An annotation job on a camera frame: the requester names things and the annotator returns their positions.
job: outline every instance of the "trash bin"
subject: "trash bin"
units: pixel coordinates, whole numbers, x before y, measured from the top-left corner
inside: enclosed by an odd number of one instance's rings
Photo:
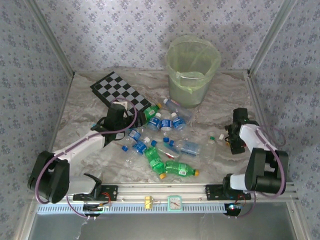
[[[170,98],[185,108],[195,108],[205,98],[221,56],[207,40],[184,35],[176,38],[166,54]]]

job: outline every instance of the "floral wallpaper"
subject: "floral wallpaper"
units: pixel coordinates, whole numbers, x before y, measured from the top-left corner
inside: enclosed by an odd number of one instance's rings
[[[269,123],[283,130],[289,176],[320,239],[320,2],[298,1],[255,82]]]
[[[248,69],[283,0],[37,0],[75,71],[163,69],[170,42],[211,41],[221,69]]]
[[[0,239],[11,240],[69,79],[22,0],[0,1],[0,30]]]

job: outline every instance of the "small clock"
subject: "small clock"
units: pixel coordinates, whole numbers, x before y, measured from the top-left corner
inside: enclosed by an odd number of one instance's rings
[[[182,198],[181,198],[181,196],[168,196],[168,210],[169,210],[169,212],[182,211]]]

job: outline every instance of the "water bottle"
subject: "water bottle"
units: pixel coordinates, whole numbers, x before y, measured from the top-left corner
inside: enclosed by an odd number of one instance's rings
[[[206,159],[208,162],[213,161],[215,159],[216,147],[216,139],[213,136],[210,136],[208,141],[203,145],[201,149],[201,157]]]
[[[166,105],[166,107],[172,112],[177,113],[179,116],[181,116],[185,121],[189,121],[192,117],[192,112],[185,109],[182,106],[177,105],[172,100],[165,98],[163,100],[163,103]]]
[[[132,148],[138,155],[143,155],[148,148],[149,142],[150,138],[146,136],[144,139],[138,140]]]
[[[132,129],[127,135],[127,137],[124,138],[123,145],[127,148],[132,147],[139,140],[142,132],[142,128]]]
[[[166,175],[165,164],[162,162],[160,156],[157,153],[157,149],[153,146],[149,147],[144,152],[150,167],[152,170],[159,175],[160,179],[164,179]]]
[[[179,117],[175,112],[171,114],[171,119],[175,130],[181,131],[187,126],[185,120]]]
[[[169,145],[171,147],[175,147],[178,151],[180,151],[180,153],[186,154],[192,157],[197,156],[200,153],[200,148],[201,148],[199,144],[195,142],[187,141],[187,140],[178,140],[178,141],[171,140],[169,142]]]
[[[155,116],[150,119],[146,127],[154,132],[158,132],[161,125],[160,118],[161,114],[157,112]]]
[[[148,143],[150,138],[145,137],[142,140],[138,140],[133,146],[122,146],[122,150],[127,153],[126,163],[131,165],[138,157],[142,156],[147,150]]]
[[[161,113],[161,134],[163,137],[169,137],[172,133],[171,116],[167,111]]]
[[[157,103],[155,106],[150,106],[146,110],[144,110],[144,115],[147,121],[149,121],[152,117],[156,115],[158,110],[162,107],[160,103]]]
[[[155,147],[160,155],[167,157],[168,159],[171,159],[173,161],[178,161],[180,157],[179,151],[174,147],[170,146],[165,141],[166,141],[165,138],[163,139],[163,143],[153,140],[151,142],[151,146]]]
[[[166,161],[165,163],[165,172],[168,174],[175,174],[181,177],[188,177],[188,176],[198,176],[199,170],[193,169],[186,163],[180,163],[176,161]]]

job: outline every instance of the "black and white checkerboard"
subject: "black and white checkerboard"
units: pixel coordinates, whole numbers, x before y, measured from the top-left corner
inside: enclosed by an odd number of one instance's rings
[[[119,77],[114,71],[91,85],[93,93],[108,107],[114,98],[124,98],[132,102],[138,111],[144,111],[151,103],[139,92]],[[128,105],[128,115],[135,113],[133,107]]]

